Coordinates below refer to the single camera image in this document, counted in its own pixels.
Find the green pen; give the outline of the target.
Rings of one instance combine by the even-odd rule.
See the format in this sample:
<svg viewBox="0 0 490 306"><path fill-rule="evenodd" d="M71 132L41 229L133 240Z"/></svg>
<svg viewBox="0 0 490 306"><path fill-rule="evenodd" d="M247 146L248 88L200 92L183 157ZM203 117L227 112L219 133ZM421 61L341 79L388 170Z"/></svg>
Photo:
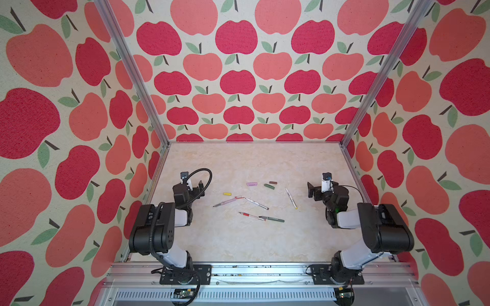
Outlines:
<svg viewBox="0 0 490 306"><path fill-rule="evenodd" d="M272 222L277 222L277 223L285 223L285 220L283 220L283 219L272 218L272 217L267 217L267 216L259 216L259 219L264 220L264 221L272 221Z"/></svg>

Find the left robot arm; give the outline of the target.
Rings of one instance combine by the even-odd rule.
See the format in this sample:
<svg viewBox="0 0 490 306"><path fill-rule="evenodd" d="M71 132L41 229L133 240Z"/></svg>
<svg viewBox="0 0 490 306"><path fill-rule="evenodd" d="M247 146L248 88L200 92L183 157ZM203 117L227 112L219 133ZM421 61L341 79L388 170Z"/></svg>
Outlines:
<svg viewBox="0 0 490 306"><path fill-rule="evenodd" d="M197 187L185 183L173 186L174 201L159 205L143 205L138 211L128 239L131 253L154 256L162 265L163 273L181 284L196 279L189 252L181 249L175 241L175 229L190 226L193 220L190 200L200 198L204 185Z"/></svg>

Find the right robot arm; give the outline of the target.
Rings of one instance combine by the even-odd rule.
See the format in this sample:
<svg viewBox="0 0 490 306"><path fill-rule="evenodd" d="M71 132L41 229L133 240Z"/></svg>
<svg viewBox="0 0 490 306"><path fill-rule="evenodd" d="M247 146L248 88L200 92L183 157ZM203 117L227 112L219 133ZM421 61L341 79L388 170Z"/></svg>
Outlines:
<svg viewBox="0 0 490 306"><path fill-rule="evenodd" d="M332 228L362 232L360 241L333 256L327 274L334 283L347 283L377 258L413 249L413 235L392 204L358 203L348 210L348 189L333 181L323 181L321 186L308 183L308 197L322 201Z"/></svg>

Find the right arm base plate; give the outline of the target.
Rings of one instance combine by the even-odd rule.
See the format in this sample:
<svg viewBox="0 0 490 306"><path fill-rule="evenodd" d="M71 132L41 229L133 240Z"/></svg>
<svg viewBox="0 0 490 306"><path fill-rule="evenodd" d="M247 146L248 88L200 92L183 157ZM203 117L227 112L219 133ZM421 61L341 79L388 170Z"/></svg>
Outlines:
<svg viewBox="0 0 490 306"><path fill-rule="evenodd" d="M315 285L363 285L361 270L346 269L343 266L314 264L306 268L305 273L312 277Z"/></svg>

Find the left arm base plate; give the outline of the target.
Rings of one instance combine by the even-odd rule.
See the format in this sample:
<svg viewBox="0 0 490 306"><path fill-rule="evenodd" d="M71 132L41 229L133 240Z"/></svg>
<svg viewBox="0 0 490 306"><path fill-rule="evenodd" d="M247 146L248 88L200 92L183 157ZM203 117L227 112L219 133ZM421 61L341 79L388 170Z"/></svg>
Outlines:
<svg viewBox="0 0 490 306"><path fill-rule="evenodd" d="M194 265L193 270L165 269L160 276L161 285L209 285L211 281L212 265Z"/></svg>

